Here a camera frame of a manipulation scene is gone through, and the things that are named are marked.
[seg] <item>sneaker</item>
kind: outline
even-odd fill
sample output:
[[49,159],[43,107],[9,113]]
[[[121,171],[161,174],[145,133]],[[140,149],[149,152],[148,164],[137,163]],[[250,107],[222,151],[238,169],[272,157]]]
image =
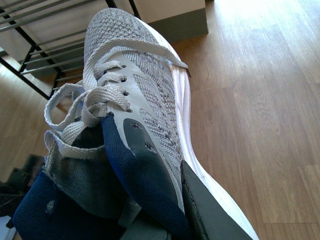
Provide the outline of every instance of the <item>sneaker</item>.
[[[219,228],[235,226],[242,234],[237,239],[258,239],[194,156],[188,66],[163,37],[130,14],[107,8],[88,26],[84,62],[83,80],[66,83],[46,105],[44,117],[53,129],[44,135],[49,154],[15,213],[21,237],[211,239],[213,221],[197,216],[204,208],[196,183],[208,203],[216,190],[223,193],[227,204],[217,202],[218,212],[230,219]],[[71,108],[54,124],[52,109],[70,94]]]

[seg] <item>white shoelace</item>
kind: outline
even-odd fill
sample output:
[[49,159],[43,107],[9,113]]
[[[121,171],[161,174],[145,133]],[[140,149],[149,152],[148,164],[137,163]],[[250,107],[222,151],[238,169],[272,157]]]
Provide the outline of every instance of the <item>white shoelace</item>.
[[[188,66],[178,60],[169,49],[159,44],[134,38],[114,38],[104,42],[87,60],[83,69],[83,79],[77,84],[64,84],[46,104],[44,119],[52,128],[44,134],[44,142],[48,150],[57,143],[59,152],[64,157],[93,159],[97,157],[100,151],[104,150],[104,146],[79,148],[71,146],[73,141],[85,128],[95,127],[101,121],[101,118],[107,115],[108,103],[119,106],[123,111],[131,111],[130,103],[126,99],[126,90],[121,85],[108,84],[108,82],[124,82],[127,79],[126,76],[117,72],[106,72],[114,68],[122,69],[125,66],[112,60],[95,67],[99,59],[117,46],[155,54],[166,58],[177,67],[188,69]],[[54,124],[51,120],[52,110],[70,94],[73,100],[70,109],[63,121]]]

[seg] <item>fabric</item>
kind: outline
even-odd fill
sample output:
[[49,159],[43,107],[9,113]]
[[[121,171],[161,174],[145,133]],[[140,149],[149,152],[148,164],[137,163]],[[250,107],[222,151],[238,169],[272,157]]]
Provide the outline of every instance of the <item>fabric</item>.
[[42,171],[16,210],[13,223],[24,240],[118,240],[125,232],[117,220],[83,210]]

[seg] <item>black metal frame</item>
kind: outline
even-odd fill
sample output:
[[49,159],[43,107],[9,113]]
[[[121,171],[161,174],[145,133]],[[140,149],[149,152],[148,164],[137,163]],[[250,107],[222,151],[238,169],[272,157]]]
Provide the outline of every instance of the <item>black metal frame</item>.
[[[48,49],[42,49],[40,46],[44,45],[44,44],[47,44],[47,43],[52,43],[52,42],[55,42],[55,41],[58,41],[58,40],[61,40],[61,39],[65,39],[65,38],[68,38],[68,37],[71,37],[71,36],[74,36],[74,35],[77,35],[77,34],[84,33],[86,30],[74,32],[72,34],[68,34],[68,35],[65,35],[65,36],[60,36],[60,37],[57,37],[55,39],[51,39],[51,40],[44,41],[44,42],[41,42],[41,43],[36,43],[21,28],[21,26],[29,24],[29,23],[33,23],[35,21],[39,21],[41,19],[53,16],[55,14],[59,14],[59,13],[71,10],[71,9],[79,7],[79,6],[83,6],[83,5],[91,3],[91,2],[95,2],[97,0],[83,0],[81,2],[78,2],[78,3],[75,3],[73,5],[67,6],[65,8],[61,8],[61,9],[54,10],[54,11],[51,11],[51,12],[43,14],[43,15],[39,15],[39,16],[34,17],[34,18],[23,20],[23,21],[21,21],[19,23],[17,23],[15,20],[19,19],[19,18],[22,18],[22,17],[25,17],[27,15],[31,15],[31,14],[43,11],[43,10],[51,8],[51,7],[57,6],[59,4],[66,3],[66,2],[68,2],[70,0],[59,0],[59,1],[56,1],[54,3],[50,3],[50,4],[47,4],[45,6],[36,8],[34,10],[30,10],[28,12],[16,15],[14,17],[10,17],[10,15],[9,15],[10,13],[14,13],[14,12],[17,12],[17,11],[19,11],[21,9],[34,6],[34,5],[36,5],[38,3],[41,3],[41,2],[44,2],[44,1],[45,0],[36,0],[36,1],[33,1],[33,2],[29,2],[29,3],[26,3],[26,4],[21,5],[19,7],[16,7],[15,9],[12,9],[12,10],[10,10],[8,12],[5,11],[6,8],[21,4],[23,2],[26,2],[26,0],[17,0],[15,2],[11,2],[11,3],[9,3],[9,4],[5,5],[5,6],[2,6],[2,7],[0,6],[0,17],[4,18],[4,20],[0,21],[0,24],[3,24],[3,23],[9,23],[10,24],[9,26],[5,26],[5,27],[0,28],[0,33],[4,32],[4,31],[7,31],[7,30],[10,30],[10,29],[15,29],[31,45],[28,53],[26,54],[24,60],[22,61],[21,65],[20,65],[19,70],[16,70],[15,68],[13,68],[1,56],[0,56],[0,64],[4,65],[7,69],[9,69],[18,78],[20,78],[22,81],[24,81],[26,84],[28,84],[31,88],[33,88],[37,93],[39,93],[45,99],[49,100],[52,97],[52,95],[54,94],[55,90],[59,89],[59,87],[57,87],[59,82],[67,82],[67,81],[70,81],[72,79],[78,78],[80,76],[80,75],[74,75],[74,76],[65,77],[66,72],[69,72],[69,71],[72,71],[72,70],[75,70],[75,69],[79,69],[79,68],[81,68],[83,66],[83,65],[80,65],[80,66],[77,66],[77,67],[72,67],[72,68],[63,70],[63,69],[60,68],[60,66],[83,60],[83,57],[76,57],[76,58],[73,58],[73,59],[70,59],[70,60],[66,60],[66,61],[62,61],[62,62],[59,62],[59,63],[54,62],[53,58],[60,57],[60,56],[75,52],[76,50],[80,50],[83,47],[77,47],[76,49],[67,50],[67,51],[64,51],[64,52],[61,52],[61,53],[56,53],[56,54],[51,54],[51,55],[48,55],[47,53],[50,53],[50,52],[56,51],[56,50],[61,50],[61,49],[64,49],[64,48],[67,48],[67,47],[70,47],[70,46],[73,46],[73,45],[76,45],[76,44],[81,44],[81,43],[84,42],[84,39],[71,41],[71,42],[64,43],[64,44],[61,44],[61,45],[58,45],[58,46],[54,46],[54,47],[51,47],[51,48],[48,48]],[[114,2],[114,0],[105,0],[105,2],[106,2],[106,4],[108,5],[109,8],[116,8],[117,7],[115,2]],[[138,13],[138,10],[136,8],[134,0],[129,0],[129,2],[130,2],[130,5],[132,7],[132,10],[134,12],[134,16],[140,19],[140,15]],[[42,58],[38,58],[38,59],[32,60],[32,58],[35,55],[40,55]],[[25,71],[28,64],[41,62],[41,61],[46,61],[49,65]],[[54,79],[54,83],[53,83],[53,87],[52,87],[50,95],[45,94],[41,89],[39,89],[36,85],[34,85],[32,82],[30,82],[25,77],[26,74],[35,73],[35,72],[39,72],[39,71],[46,70],[46,69],[51,69],[51,68],[56,70],[56,76],[55,76],[55,79]]]

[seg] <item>gray knit sneaker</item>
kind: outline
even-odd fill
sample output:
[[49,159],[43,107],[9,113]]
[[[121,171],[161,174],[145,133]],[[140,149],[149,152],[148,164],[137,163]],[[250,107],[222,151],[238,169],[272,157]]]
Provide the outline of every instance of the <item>gray knit sneaker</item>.
[[[92,19],[83,80],[65,84],[45,108],[53,130],[44,173],[91,215],[116,220],[123,240],[256,240],[192,151],[190,103],[181,101],[190,97],[188,66],[164,42],[119,9]],[[68,114],[53,124],[52,109],[69,94]]]
[[[142,208],[173,236],[189,239],[170,70],[188,66],[114,8],[89,24],[84,61],[83,80],[65,84],[45,108],[53,128],[45,134],[45,173],[93,215],[128,227]],[[70,93],[66,118],[53,124],[51,110]]]

